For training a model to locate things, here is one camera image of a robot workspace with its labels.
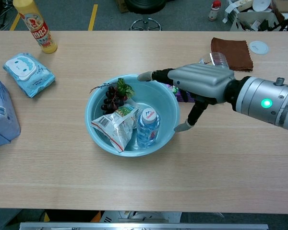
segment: green indicator light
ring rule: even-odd
[[[272,104],[273,104],[273,102],[272,102],[272,100],[269,99],[269,98],[263,99],[263,100],[261,101],[261,106],[262,106],[263,108],[265,108],[265,109],[270,108],[270,107],[272,106]]]

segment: blue wet wipes pack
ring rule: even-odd
[[[0,81],[0,145],[19,136],[20,127],[7,88]]]
[[[55,80],[52,72],[28,53],[12,57],[3,68],[12,75],[28,97],[34,97]]]

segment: snack bag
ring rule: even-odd
[[[114,113],[95,119],[91,126],[109,138],[118,152],[122,152],[132,137],[132,130],[136,128],[138,110],[139,107],[126,103]]]
[[[28,97],[34,97],[55,80],[52,72],[28,53],[12,57],[3,68]]]

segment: brown cloth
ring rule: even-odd
[[[232,70],[253,70],[253,62],[246,41],[231,41],[214,37],[211,40],[211,51],[224,54]]]

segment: yellow spray can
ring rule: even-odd
[[[58,46],[34,0],[13,0],[13,5],[42,50],[47,54],[56,51]]]

